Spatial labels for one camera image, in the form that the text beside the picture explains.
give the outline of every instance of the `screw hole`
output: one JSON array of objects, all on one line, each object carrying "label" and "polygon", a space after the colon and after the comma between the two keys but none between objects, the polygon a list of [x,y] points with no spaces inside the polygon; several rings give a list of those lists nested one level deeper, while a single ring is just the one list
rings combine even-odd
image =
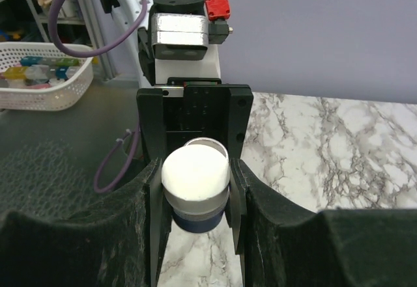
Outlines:
[{"label": "screw hole", "polygon": [[239,100],[237,102],[237,104],[239,105],[239,107],[245,107],[246,106],[246,100]]},{"label": "screw hole", "polygon": [[245,134],[239,133],[238,135],[236,135],[236,141],[238,143],[243,143],[244,140],[245,140]]}]

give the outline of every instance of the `black foam padding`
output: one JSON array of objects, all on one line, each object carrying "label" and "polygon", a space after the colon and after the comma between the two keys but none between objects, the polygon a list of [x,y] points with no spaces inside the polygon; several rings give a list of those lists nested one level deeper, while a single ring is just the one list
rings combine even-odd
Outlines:
[{"label": "black foam padding", "polygon": [[232,221],[236,201],[247,209],[239,238],[245,287],[416,286],[417,210],[315,214],[261,182],[242,160],[232,159],[231,171]]},{"label": "black foam padding", "polygon": [[[154,160],[67,219],[7,211],[0,219],[0,286],[155,287],[171,226],[161,194],[160,160]],[[152,198],[162,199],[153,234]]]},{"label": "black foam padding", "polygon": [[93,190],[91,174],[74,166],[69,151],[65,143],[42,141],[0,159],[0,214],[17,210],[65,218],[101,198]]}]

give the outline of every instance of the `red connector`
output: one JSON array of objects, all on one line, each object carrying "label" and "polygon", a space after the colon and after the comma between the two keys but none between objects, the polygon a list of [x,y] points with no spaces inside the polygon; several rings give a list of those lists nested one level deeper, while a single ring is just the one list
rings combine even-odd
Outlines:
[{"label": "red connector", "polygon": [[230,18],[229,0],[206,0],[208,20],[214,21],[219,18]]}]

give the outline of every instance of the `white lid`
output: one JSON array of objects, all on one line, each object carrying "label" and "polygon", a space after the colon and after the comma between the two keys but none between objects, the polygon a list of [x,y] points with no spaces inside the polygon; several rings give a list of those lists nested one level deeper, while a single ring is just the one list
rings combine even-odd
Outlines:
[{"label": "white lid", "polygon": [[215,210],[223,204],[229,184],[229,162],[213,147],[193,144],[172,152],[162,166],[168,202],[189,214]]}]

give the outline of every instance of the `colorful items in basket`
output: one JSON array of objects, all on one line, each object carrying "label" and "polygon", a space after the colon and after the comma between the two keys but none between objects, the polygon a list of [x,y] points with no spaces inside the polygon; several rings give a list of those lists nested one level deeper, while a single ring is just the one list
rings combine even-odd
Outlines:
[{"label": "colorful items in basket", "polygon": [[0,74],[12,89],[46,89],[64,83],[79,70],[79,60],[26,56],[21,66],[8,68]]},{"label": "colorful items in basket", "polygon": [[79,66],[79,59],[26,56],[20,60],[20,64],[22,66],[45,64],[46,66],[72,67]]}]

